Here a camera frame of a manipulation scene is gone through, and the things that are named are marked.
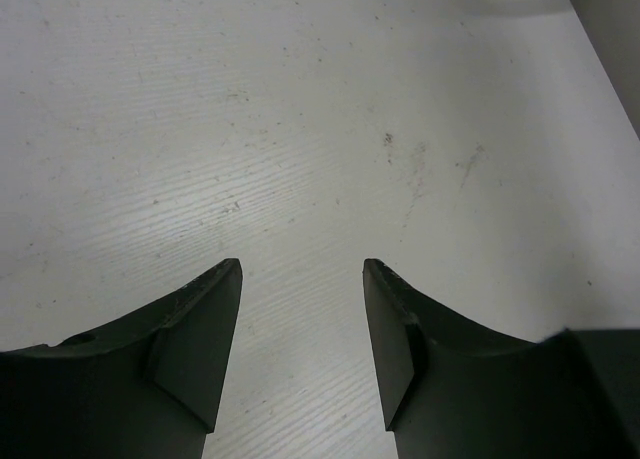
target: black plastic part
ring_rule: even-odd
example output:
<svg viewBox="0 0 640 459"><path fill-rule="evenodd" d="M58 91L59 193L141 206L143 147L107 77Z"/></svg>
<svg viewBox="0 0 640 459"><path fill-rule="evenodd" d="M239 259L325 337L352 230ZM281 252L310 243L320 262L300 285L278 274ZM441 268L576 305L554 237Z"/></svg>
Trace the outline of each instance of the black plastic part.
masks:
<svg viewBox="0 0 640 459"><path fill-rule="evenodd" d="M364 265L380 399L399 459L639 457L640 331L539 344L488 329Z"/></svg>
<svg viewBox="0 0 640 459"><path fill-rule="evenodd" d="M0 354L3 459L199 459L240 304L227 259L182 289L56 347Z"/></svg>

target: white surface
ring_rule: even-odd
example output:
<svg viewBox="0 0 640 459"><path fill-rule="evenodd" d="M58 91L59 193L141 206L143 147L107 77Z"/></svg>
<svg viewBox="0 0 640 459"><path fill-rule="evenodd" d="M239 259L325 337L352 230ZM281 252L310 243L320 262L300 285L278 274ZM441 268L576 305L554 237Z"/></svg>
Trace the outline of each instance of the white surface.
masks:
<svg viewBox="0 0 640 459"><path fill-rule="evenodd" d="M640 142L567 0L0 0L0 48L0 347L239 257L207 458L395 457L365 257L527 339L640 325Z"/></svg>

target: white table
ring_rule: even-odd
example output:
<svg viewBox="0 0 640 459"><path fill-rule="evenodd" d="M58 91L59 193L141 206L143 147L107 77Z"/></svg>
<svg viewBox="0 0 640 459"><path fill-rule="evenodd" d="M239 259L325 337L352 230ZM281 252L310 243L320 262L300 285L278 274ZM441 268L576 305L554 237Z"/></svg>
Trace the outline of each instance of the white table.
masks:
<svg viewBox="0 0 640 459"><path fill-rule="evenodd" d="M369 256L518 337L640 325L640 141L568 0L0 0L0 81L0 347L239 257L206 458L396 457Z"/></svg>

